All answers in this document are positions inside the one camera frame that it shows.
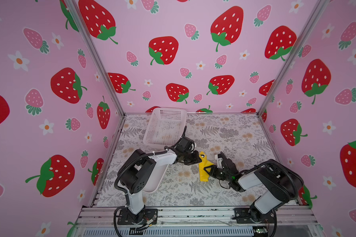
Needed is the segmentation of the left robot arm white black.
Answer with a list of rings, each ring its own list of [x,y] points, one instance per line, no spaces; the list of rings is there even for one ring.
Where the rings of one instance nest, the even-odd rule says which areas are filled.
[[[145,153],[137,149],[118,171],[114,188],[125,194],[128,211],[138,215],[145,209],[141,192],[150,179],[160,182],[169,165],[181,163],[191,166],[200,162],[195,142],[186,136],[182,136],[173,146],[165,146],[162,151]]]

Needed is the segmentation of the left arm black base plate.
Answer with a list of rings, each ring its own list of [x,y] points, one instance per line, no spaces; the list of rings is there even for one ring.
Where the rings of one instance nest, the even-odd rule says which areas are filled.
[[[158,209],[144,208],[139,214],[133,214],[128,208],[122,208],[116,214],[116,224],[118,225],[144,225],[156,224]]]

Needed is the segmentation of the white plastic perforated basket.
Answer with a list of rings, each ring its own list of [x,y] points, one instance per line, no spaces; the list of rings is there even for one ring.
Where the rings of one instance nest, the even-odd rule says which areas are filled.
[[[174,145],[184,132],[186,120],[186,110],[174,108],[154,109],[143,138],[144,145],[156,149]]]

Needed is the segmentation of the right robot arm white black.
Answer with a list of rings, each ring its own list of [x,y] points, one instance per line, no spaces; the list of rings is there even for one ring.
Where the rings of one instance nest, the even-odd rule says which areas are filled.
[[[266,191],[249,207],[247,217],[260,223],[284,204],[295,200],[303,187],[303,179],[279,162],[269,159],[252,169],[238,171],[235,163],[224,153],[216,155],[216,165],[202,168],[210,177],[225,181],[237,191],[245,192],[255,186],[263,185]]]

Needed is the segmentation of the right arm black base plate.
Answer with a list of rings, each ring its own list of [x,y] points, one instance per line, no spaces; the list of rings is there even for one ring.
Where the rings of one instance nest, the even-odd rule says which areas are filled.
[[[240,207],[234,209],[232,220],[236,220],[238,224],[274,224],[277,218],[272,210],[262,214],[257,209]]]

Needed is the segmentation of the yellow paper napkin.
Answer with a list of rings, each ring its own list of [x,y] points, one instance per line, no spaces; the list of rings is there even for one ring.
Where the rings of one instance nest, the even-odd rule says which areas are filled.
[[[201,182],[208,182],[210,176],[205,168],[213,166],[214,164],[207,160],[207,155],[204,152],[200,152],[199,156],[201,158],[201,162],[199,163],[199,179]]]

